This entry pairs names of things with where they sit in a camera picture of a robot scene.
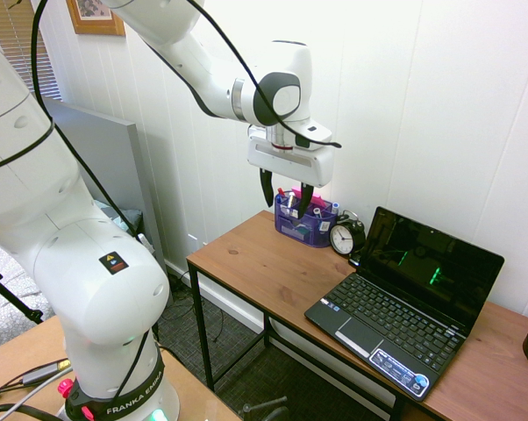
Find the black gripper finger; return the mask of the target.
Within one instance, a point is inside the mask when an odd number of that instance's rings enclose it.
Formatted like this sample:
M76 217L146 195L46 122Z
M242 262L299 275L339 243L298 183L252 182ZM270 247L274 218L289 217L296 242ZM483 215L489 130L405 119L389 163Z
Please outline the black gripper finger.
M314 187L312 185L301 183L301 195L300 195L300 201L298 206L298 218L301 219L305 212L307 211L307 208L311 202L311 199L313 197L313 190Z
M271 207L274 203L274 191L272 185L273 173L265 168L259 170L260 174L260 185L262 188L263 195L265 197L268 207Z

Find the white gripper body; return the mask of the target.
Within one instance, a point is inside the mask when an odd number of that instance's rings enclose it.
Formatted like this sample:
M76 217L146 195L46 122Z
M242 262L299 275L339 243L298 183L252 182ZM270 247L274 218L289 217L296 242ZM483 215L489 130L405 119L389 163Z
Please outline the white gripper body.
M333 174L333 151L328 146L281 152L265 139L256 138L249 141L247 160L258 168L314 187L325 186Z

